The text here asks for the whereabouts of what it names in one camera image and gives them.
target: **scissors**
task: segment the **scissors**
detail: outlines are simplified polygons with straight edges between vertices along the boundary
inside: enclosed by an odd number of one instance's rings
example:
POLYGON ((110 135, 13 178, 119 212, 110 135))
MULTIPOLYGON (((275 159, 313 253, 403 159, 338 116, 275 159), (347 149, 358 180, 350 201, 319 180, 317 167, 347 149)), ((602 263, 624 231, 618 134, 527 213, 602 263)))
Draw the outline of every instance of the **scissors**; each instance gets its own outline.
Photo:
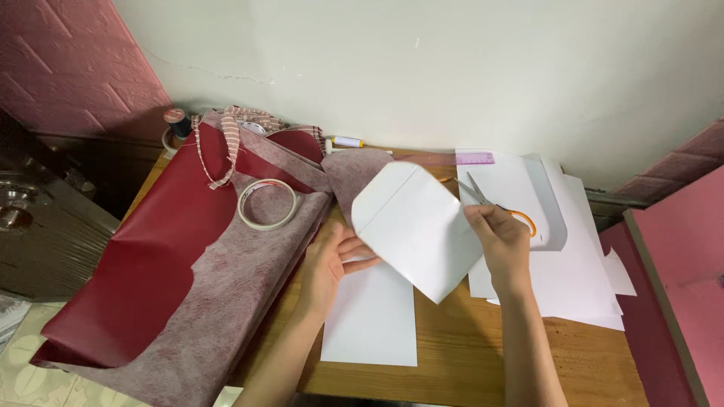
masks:
MULTIPOLYGON (((477 183, 475 182, 475 180, 473 179, 473 176, 470 175, 470 172, 468 172, 468 178, 470 178, 470 182, 473 184, 473 187, 474 187, 475 189, 470 188, 470 187, 468 187, 467 185, 463 184, 462 182, 460 182, 460 180, 459 180, 458 178, 454 178, 454 180, 457 181, 458 184, 459 184, 461 187, 463 187, 463 189, 465 190, 465 192, 469 193, 470 196, 472 196, 473 198, 477 199, 478 202, 480 202, 481 204, 483 204, 483 205, 495 205, 495 203, 492 203, 491 201, 488 201, 488 200, 485 198, 485 195, 483 195, 482 191, 480 191, 480 188, 478 188, 478 184, 477 184, 477 183)), ((506 211, 507 213, 509 213, 509 214, 511 214, 511 215, 513 215, 513 216, 518 216, 518 217, 523 218, 523 220, 525 220, 526 223, 528 223, 528 227, 531 228, 531 237, 534 237, 534 236, 536 235, 536 224, 533 223, 533 220, 532 220, 530 217, 528 217, 528 215, 524 214, 523 212, 513 211, 513 210, 511 210, 511 209, 503 208, 503 207, 500 206, 500 205, 495 205, 495 206, 497 206, 498 208, 501 208, 503 211, 506 211)))

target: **pink striped fabric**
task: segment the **pink striped fabric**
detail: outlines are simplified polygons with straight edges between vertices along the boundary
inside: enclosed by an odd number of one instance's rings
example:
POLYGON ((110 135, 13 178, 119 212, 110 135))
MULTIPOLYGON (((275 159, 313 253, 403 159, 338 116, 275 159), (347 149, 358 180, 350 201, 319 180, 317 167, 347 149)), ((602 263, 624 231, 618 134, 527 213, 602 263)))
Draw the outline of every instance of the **pink striped fabric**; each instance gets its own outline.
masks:
POLYGON ((322 131, 319 127, 310 125, 289 126, 283 123, 280 119, 272 117, 269 113, 263 110, 249 109, 239 106, 230 106, 224 109, 224 112, 222 113, 221 125, 222 131, 224 132, 224 138, 226 139, 229 148, 229 156, 227 158, 229 159, 229 161, 231 161, 231 168, 229 168, 229 171, 224 175, 222 179, 214 180, 213 178, 211 178, 209 171, 206 169, 206 165, 203 163, 203 157, 201 156, 201 134, 198 131, 198 124, 200 121, 201 119, 198 115, 195 115, 191 118, 193 131, 196 134, 196 151, 198 152, 198 158, 201 160, 203 172, 206 173, 206 176, 211 181, 211 183, 209 184, 209 188, 211 188, 212 190, 217 189, 220 186, 226 185, 231 179, 231 176, 234 174, 236 168, 236 160, 239 155, 239 149, 243 147, 243 144, 240 141, 239 132, 248 131, 240 130, 237 121, 254 122, 262 126, 266 130, 266 133, 263 134, 263 137, 269 137, 270 135, 282 130, 300 130, 303 132, 307 132, 311 134, 317 141, 322 156, 325 155, 324 137, 322 137, 322 131))

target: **tape roll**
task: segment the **tape roll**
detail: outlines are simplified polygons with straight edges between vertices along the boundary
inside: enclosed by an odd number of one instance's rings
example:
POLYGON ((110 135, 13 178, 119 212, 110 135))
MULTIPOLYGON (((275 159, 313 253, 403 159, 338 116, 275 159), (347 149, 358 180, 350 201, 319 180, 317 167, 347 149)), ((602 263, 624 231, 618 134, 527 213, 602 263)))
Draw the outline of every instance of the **tape roll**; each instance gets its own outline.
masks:
POLYGON ((284 181, 275 180, 274 178, 266 178, 264 180, 252 182, 248 187, 244 188, 244 191, 239 196, 239 201, 237 201, 236 211, 239 213, 239 217, 241 217, 241 220, 243 220, 244 223, 246 223, 252 229, 261 230, 262 232, 268 232, 270 230, 279 229, 280 227, 289 223, 289 221, 292 220, 292 217, 294 217, 294 213, 297 211, 298 202, 299 198, 297 197, 297 193, 294 192, 292 187, 290 187, 287 183, 285 183, 284 181), (266 186, 284 188, 287 190, 287 192, 289 192, 289 195, 291 195, 292 197, 292 207, 290 208, 289 213, 284 216, 282 220, 272 225, 260 225, 259 223, 252 222, 251 219, 247 218, 246 215, 244 215, 244 205, 246 204, 246 200, 249 198, 249 195, 251 195, 251 193, 255 190, 266 186))

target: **black thread spool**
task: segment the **black thread spool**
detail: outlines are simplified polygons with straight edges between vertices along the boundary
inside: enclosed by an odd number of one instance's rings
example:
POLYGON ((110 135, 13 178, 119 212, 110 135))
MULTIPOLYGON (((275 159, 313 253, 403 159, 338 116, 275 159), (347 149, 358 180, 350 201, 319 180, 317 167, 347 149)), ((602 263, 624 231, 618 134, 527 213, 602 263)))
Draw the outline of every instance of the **black thread spool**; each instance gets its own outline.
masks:
POLYGON ((186 140, 191 133, 191 120, 186 117, 186 113, 178 108, 168 109, 164 113, 164 120, 173 130, 176 138, 186 140))

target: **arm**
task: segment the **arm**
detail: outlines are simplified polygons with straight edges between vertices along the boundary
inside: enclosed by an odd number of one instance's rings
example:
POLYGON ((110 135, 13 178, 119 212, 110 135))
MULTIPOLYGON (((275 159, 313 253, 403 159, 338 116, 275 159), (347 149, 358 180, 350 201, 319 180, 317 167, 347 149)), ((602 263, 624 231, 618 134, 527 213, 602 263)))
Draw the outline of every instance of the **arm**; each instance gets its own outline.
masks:
POLYGON ((500 299, 505 405, 568 406, 533 295, 528 226, 493 205, 467 206, 465 215, 500 299))
POLYGON ((329 316, 342 277, 379 262, 379 257, 349 261, 355 256, 374 256, 351 230, 332 225, 332 233, 318 237, 307 248, 302 290, 292 316, 269 354, 254 371, 232 407, 282 407, 297 388, 309 350, 329 316))

